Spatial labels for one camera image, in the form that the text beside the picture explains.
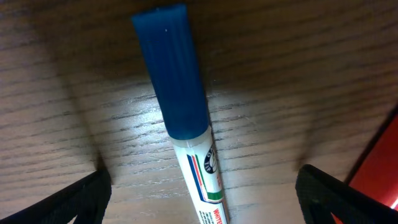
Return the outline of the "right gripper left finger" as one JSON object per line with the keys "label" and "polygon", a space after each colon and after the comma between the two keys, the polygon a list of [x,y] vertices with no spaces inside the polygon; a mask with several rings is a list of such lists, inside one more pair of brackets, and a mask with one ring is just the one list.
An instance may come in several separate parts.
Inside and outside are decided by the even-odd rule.
{"label": "right gripper left finger", "polygon": [[1,220],[15,223],[101,224],[111,197],[111,178],[106,170],[78,180],[53,195]]}

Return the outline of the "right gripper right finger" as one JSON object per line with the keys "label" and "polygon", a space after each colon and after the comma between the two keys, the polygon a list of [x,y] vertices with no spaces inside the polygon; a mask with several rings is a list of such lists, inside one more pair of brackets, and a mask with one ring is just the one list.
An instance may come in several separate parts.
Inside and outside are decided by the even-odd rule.
{"label": "right gripper right finger", "polygon": [[306,224],[397,223],[397,211],[351,188],[316,167],[305,164],[295,184]]}

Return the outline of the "red stapler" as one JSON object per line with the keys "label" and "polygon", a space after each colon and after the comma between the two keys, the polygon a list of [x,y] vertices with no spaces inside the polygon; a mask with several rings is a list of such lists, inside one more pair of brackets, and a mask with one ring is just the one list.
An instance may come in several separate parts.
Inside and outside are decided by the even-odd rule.
{"label": "red stapler", "polygon": [[345,183],[397,210],[397,107],[369,141]]}

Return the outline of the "blue whiteboard marker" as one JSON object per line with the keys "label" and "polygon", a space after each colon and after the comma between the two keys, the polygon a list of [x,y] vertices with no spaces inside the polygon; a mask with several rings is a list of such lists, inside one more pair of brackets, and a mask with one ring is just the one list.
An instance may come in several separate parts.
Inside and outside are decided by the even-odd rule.
{"label": "blue whiteboard marker", "polygon": [[187,7],[158,7],[131,20],[199,221],[228,224]]}

